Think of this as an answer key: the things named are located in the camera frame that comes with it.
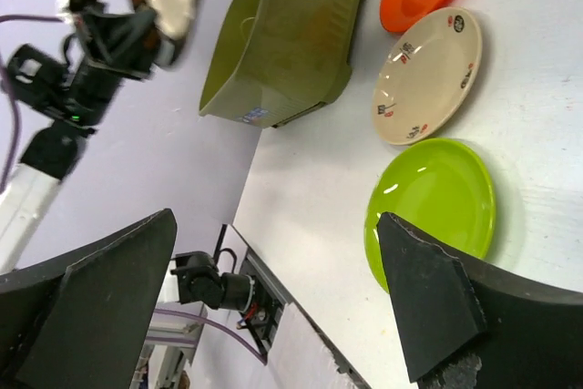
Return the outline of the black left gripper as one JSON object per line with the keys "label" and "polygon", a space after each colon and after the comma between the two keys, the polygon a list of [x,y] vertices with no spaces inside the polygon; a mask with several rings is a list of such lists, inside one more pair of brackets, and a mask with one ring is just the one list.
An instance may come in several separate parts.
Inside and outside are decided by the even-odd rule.
{"label": "black left gripper", "polygon": [[122,77],[149,78],[159,50],[156,18],[151,8],[126,15],[87,8],[81,13],[87,60],[75,73],[33,46],[20,46],[6,68],[15,98],[52,119],[79,127],[99,125]]}

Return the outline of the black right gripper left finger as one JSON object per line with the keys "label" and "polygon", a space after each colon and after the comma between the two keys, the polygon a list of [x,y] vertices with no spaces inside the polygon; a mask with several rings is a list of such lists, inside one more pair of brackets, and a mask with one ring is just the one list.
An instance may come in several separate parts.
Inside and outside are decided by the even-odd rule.
{"label": "black right gripper left finger", "polygon": [[2,275],[2,387],[130,387],[176,236],[164,209]]}

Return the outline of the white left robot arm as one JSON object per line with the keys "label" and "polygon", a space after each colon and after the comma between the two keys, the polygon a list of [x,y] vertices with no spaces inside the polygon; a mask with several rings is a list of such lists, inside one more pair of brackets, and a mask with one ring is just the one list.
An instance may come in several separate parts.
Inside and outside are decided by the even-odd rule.
{"label": "white left robot arm", "polygon": [[11,100],[52,120],[32,137],[12,176],[2,178],[3,273],[17,264],[122,81],[148,78],[159,49],[156,16],[149,7],[127,15],[87,7],[73,15],[72,36],[84,53],[77,70],[30,44],[3,68],[2,86]]}

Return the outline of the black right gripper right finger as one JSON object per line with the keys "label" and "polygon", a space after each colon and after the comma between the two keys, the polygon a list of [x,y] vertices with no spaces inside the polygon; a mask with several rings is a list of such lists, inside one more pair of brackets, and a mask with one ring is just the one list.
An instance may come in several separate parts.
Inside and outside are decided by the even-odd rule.
{"label": "black right gripper right finger", "polygon": [[581,292],[481,261],[394,213],[381,216],[377,231],[411,383],[581,387]]}

